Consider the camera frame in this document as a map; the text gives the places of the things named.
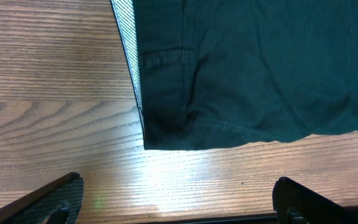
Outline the black shorts with mesh lining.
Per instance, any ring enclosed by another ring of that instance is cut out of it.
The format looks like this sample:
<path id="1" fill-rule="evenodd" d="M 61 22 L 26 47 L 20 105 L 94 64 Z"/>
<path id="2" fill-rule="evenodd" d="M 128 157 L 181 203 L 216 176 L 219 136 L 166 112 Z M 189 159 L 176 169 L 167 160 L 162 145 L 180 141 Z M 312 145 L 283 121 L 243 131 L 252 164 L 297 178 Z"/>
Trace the black shorts with mesh lining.
<path id="1" fill-rule="evenodd" d="M 358 131 L 358 0 L 111 6 L 146 149 Z"/>

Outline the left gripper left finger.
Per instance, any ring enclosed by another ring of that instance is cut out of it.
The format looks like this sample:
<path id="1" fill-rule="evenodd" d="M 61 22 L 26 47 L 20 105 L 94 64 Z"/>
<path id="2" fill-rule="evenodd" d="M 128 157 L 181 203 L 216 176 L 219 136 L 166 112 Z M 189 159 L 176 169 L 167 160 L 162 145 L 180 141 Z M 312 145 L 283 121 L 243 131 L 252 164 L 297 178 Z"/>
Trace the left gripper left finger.
<path id="1" fill-rule="evenodd" d="M 0 208 L 0 224 L 75 223 L 83 195 L 83 178 L 70 172 Z"/>

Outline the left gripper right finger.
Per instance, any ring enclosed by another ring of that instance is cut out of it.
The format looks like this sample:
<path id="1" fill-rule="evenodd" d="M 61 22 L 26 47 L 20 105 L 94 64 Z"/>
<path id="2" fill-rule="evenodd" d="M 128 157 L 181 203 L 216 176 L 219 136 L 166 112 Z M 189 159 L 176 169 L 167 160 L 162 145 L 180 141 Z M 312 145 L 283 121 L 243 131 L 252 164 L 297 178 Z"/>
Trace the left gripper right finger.
<path id="1" fill-rule="evenodd" d="M 288 177 L 279 178 L 272 192 L 279 223 L 358 224 L 353 212 Z"/>

